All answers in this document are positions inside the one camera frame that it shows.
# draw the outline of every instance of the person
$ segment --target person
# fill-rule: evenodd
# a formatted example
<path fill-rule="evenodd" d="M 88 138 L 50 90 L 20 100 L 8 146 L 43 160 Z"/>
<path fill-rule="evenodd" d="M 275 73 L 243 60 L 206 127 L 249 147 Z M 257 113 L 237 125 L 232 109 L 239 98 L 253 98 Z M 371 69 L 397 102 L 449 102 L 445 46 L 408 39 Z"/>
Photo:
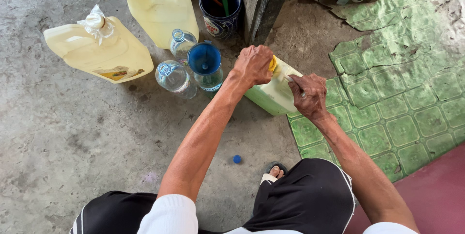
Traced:
<path fill-rule="evenodd" d="M 223 86 L 180 144 L 158 195 L 108 192 L 85 205 L 71 234 L 212 234 L 199 230 L 195 200 L 221 134 L 244 93 L 271 80 L 270 48 L 244 48 Z M 406 203 L 372 159 L 325 106 L 326 80 L 290 75 L 294 105 L 328 141 L 340 166 L 303 159 L 289 171 L 270 164 L 256 195 L 253 217 L 228 234 L 341 234 L 352 217 L 354 194 L 372 225 L 365 234 L 415 234 Z"/>

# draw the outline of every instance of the white shirt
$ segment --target white shirt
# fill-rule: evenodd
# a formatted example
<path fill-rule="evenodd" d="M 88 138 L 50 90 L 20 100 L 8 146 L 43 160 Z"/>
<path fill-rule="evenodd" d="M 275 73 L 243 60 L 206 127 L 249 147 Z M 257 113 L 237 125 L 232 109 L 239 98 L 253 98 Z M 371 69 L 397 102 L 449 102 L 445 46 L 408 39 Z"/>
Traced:
<path fill-rule="evenodd" d="M 199 223 L 195 204 L 186 196 L 171 194 L 158 198 L 150 212 L 144 216 L 137 234 L 197 234 Z M 225 234 L 250 234 L 238 227 Z M 254 234 L 301 234 L 295 230 L 263 230 Z M 371 225 L 363 234 L 417 234 L 415 231 L 392 222 Z"/>

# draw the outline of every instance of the green vinyl mat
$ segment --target green vinyl mat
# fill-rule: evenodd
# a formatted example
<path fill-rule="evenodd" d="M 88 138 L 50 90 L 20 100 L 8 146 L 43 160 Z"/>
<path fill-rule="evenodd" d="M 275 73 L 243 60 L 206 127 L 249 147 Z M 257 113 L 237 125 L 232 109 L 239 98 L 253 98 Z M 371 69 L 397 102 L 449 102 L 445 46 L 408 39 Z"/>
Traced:
<path fill-rule="evenodd" d="M 465 141 L 465 0 L 379 0 L 334 7 L 359 30 L 329 54 L 328 111 L 380 166 L 399 180 Z M 336 157 L 317 128 L 289 114 L 302 158 Z"/>

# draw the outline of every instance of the plastic bag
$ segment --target plastic bag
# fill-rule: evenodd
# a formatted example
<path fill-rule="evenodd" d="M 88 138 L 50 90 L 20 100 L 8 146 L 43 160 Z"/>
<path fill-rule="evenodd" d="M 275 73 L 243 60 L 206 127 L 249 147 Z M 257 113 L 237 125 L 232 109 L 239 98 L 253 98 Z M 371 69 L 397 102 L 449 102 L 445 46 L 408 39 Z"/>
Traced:
<path fill-rule="evenodd" d="M 105 18 L 98 4 L 93 7 L 85 20 L 78 21 L 78 24 L 83 25 L 86 32 L 99 39 L 99 45 L 102 44 L 103 38 L 113 36 L 113 24 Z"/>

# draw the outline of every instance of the concrete floor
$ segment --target concrete floor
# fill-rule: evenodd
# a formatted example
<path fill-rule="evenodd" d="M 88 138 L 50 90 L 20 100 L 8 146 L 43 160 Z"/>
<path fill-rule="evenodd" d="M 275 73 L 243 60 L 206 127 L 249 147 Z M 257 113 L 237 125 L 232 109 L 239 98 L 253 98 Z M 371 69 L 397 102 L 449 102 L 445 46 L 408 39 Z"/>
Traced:
<path fill-rule="evenodd" d="M 85 203 L 107 191 L 156 193 L 179 143 L 209 102 L 202 95 L 179 99 L 157 84 L 154 72 L 114 85 L 51 52 L 43 31 L 84 19 L 96 3 L 148 47 L 155 65 L 174 59 L 154 45 L 126 0 L 0 0 L 1 233 L 65 233 Z M 193 4 L 207 37 L 197 0 Z M 298 21 L 276 30 L 268 43 L 302 73 L 334 76 L 327 53 L 362 33 L 319 5 L 304 2 L 298 10 Z M 213 42 L 227 73 L 244 43 Z M 232 162 L 236 154 L 240 165 Z M 299 159 L 287 118 L 242 99 L 198 196 L 201 228 L 226 231 L 243 224 L 264 166 L 281 160 L 291 167 Z"/>

